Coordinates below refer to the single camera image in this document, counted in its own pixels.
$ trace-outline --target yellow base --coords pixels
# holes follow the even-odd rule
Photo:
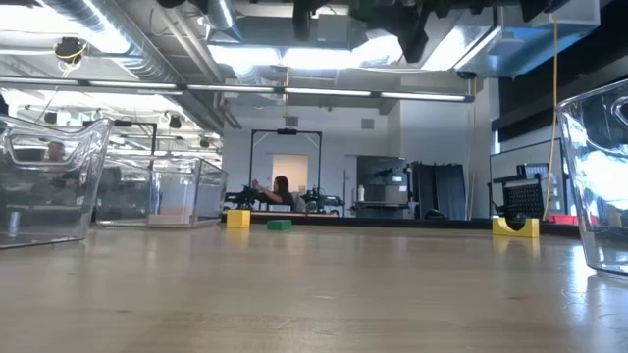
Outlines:
[[[227,211],[227,228],[251,227],[251,212],[248,210]]]
[[[520,230],[512,230],[506,223],[505,218],[493,219],[493,235],[538,238],[539,220],[527,219],[523,228]]]

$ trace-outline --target woman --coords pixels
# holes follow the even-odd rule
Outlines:
[[[292,195],[288,191],[288,178],[285,176],[277,176],[275,177],[275,182],[273,182],[273,191],[267,189],[254,180],[252,182],[252,186],[256,190],[260,190],[264,193],[264,199],[267,204],[270,205],[286,205],[290,206],[290,209],[294,208],[294,200],[292,200]]]

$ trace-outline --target glass enclosure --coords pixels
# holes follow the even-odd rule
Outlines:
[[[227,173],[191,157],[107,154],[96,199],[102,226],[193,227],[219,220]]]
[[[67,132],[0,115],[0,248],[85,237],[112,126]]]
[[[628,80],[569,99],[558,113],[587,264],[628,273]]]

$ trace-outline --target hanging cable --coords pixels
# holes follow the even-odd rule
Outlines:
[[[551,123],[551,149],[549,152],[549,168],[548,168],[548,185],[546,189],[546,204],[543,209],[543,218],[546,219],[548,215],[548,208],[550,207],[550,187],[551,187],[551,165],[553,164],[553,147],[556,139],[556,121],[558,107],[558,20],[556,17],[553,19],[553,121]]]
[[[288,87],[290,83],[290,67],[286,67],[286,87]],[[289,114],[288,114],[288,95],[284,94],[284,106],[286,107],[286,110],[284,111],[284,119],[288,119]]]
[[[471,170],[471,161],[473,158],[473,150],[475,149],[475,115],[476,115],[476,111],[475,111],[475,98],[477,98],[478,96],[478,78],[475,77],[473,78],[473,127],[471,128],[471,133],[473,135],[473,137],[471,138],[471,149],[469,151],[469,162],[467,165],[467,173],[469,172],[469,170]],[[469,220],[471,220],[471,218],[473,217],[473,190],[474,190],[474,186],[475,186],[475,172],[473,172],[471,174],[471,182],[469,183],[469,214],[467,215],[467,218]]]
[[[68,75],[70,74],[70,72],[72,71],[74,65],[75,65],[75,59],[77,58],[77,56],[75,56],[72,59],[72,63],[68,66],[68,68],[66,69],[66,71],[63,73],[63,75],[61,76],[61,78],[68,78]],[[50,107],[50,104],[52,103],[52,101],[55,99],[55,97],[57,96],[57,93],[59,93],[59,86],[55,87],[55,91],[54,93],[52,93],[52,97],[50,97],[50,99],[48,100],[48,103],[46,103],[46,106],[43,108],[43,110],[41,111],[41,113],[39,113],[39,117],[37,117],[37,120],[35,120],[36,123],[38,123],[41,118],[43,118],[43,116],[46,114],[46,111],[48,110],[48,107]]]
[[[76,52],[74,54],[70,54],[70,55],[59,55],[57,53],[57,47],[58,47],[58,44],[55,44],[52,47],[52,50],[54,51],[55,56],[57,57],[57,59],[63,60],[63,61],[72,60],[72,62],[74,62],[77,59],[77,57],[79,55],[81,55],[85,51],[85,49],[87,48],[87,43],[83,44],[83,46],[78,50],[78,52]]]

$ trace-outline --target white door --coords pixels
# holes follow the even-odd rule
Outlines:
[[[273,180],[275,177],[288,178],[290,192],[305,192],[307,190],[307,155],[273,155]]]

